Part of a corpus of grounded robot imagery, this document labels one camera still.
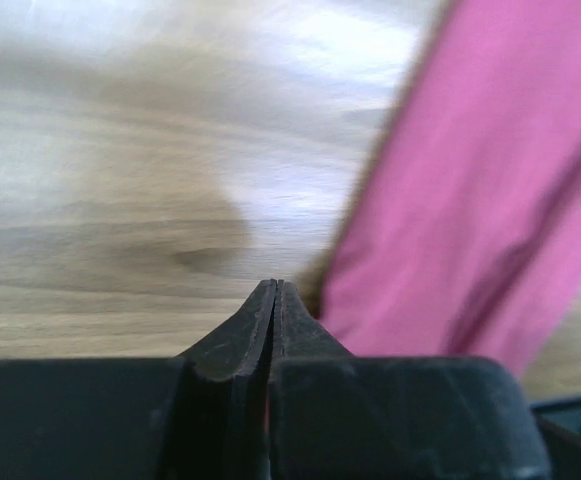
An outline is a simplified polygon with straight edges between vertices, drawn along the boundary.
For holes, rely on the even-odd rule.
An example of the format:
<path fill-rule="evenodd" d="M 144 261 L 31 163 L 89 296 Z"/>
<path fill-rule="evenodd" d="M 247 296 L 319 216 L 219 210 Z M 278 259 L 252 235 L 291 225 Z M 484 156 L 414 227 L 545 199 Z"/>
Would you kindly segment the maroon tank top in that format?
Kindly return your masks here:
<path fill-rule="evenodd" d="M 336 248 L 324 327 L 359 356 L 522 373 L 581 289 L 581 1 L 457 1 Z"/>

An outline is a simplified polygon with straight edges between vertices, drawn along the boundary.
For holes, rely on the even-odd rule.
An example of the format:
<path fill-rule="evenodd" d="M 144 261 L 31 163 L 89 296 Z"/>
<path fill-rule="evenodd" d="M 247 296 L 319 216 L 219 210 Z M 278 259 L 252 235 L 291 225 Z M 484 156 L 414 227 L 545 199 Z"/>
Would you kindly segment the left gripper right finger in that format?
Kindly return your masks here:
<path fill-rule="evenodd" d="M 481 357 L 356 357 L 279 282 L 269 379 L 275 479 L 548 479 L 515 378 Z"/>

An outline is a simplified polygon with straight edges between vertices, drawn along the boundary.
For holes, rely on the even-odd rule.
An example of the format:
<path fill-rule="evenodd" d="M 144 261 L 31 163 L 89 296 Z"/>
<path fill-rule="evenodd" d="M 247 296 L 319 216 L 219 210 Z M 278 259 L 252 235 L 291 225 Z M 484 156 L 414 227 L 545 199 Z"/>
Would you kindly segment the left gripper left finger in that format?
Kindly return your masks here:
<path fill-rule="evenodd" d="M 0 360 L 0 479 L 265 479 L 276 284 L 172 357 Z"/>

